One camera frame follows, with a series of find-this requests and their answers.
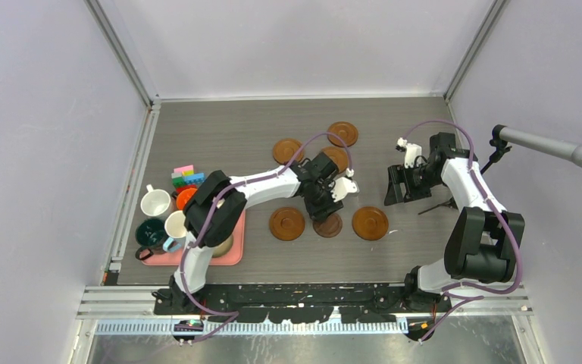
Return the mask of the dark walnut coaster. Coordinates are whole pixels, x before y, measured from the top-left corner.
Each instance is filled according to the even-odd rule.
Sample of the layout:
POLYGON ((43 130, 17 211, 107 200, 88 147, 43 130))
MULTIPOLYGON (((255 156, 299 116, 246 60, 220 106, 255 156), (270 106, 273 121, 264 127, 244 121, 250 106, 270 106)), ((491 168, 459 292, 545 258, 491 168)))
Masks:
POLYGON ((343 228, 343 220, 338 213, 333 213, 325 221, 314 221, 314 232, 320 237, 332 238, 337 236, 343 228))

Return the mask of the pink plastic tray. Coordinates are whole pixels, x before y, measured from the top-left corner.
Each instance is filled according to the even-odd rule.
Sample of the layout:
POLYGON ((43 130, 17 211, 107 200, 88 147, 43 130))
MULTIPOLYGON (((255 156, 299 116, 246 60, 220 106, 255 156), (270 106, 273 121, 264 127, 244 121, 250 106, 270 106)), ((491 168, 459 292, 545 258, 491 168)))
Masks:
MULTIPOLYGON (((211 259, 210 266, 233 266, 237 265, 243 257, 244 241, 246 232, 246 212, 243 212, 233 231, 233 244, 231 248, 222 256, 211 259)), ((147 266, 176 266, 180 263, 183 250, 178 249, 173 253, 162 253, 153 255, 141 261, 147 266)))

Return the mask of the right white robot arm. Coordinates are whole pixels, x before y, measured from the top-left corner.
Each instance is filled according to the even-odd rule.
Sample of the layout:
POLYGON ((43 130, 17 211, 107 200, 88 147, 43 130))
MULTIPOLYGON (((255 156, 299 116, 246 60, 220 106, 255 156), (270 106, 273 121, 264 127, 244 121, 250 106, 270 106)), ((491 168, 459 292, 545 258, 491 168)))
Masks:
POLYGON ((430 138, 430 154, 423 157, 418 144, 401 138, 401 165, 388 168, 385 206, 428 198, 433 187, 449 189, 459 215, 439 261, 413 268, 405 276, 402 301, 421 311, 441 301, 451 290, 472 287, 508 294, 522 281, 520 244, 525 222, 508 212, 484 181, 473 149, 459 149, 455 136, 438 133, 430 138))

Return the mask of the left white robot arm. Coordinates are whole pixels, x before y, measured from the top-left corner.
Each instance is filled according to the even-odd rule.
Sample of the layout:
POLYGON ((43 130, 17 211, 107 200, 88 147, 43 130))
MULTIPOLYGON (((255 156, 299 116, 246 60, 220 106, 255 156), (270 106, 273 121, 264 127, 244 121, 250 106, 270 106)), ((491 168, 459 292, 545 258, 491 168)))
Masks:
POLYGON ((352 169, 340 175, 337 164, 324 152, 245 177, 212 172, 182 209, 183 256, 169 283, 173 304, 185 314, 201 307, 200 290, 206 283, 211 251, 233 233, 245 210, 299 196, 311 220, 324 222, 343 208, 349 194, 359 192, 353 175, 352 169))

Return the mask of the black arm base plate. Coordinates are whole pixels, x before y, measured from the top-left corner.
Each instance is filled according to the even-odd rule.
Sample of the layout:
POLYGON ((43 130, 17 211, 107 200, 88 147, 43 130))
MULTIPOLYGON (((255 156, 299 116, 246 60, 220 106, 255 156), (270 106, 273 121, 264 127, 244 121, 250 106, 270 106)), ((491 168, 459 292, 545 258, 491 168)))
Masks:
POLYGON ((188 297, 176 284, 152 292, 156 315, 199 315, 239 323, 324 323, 338 314, 345 323, 388 322, 418 313, 431 319, 447 312, 448 300, 409 293, 403 284, 208 284, 188 297))

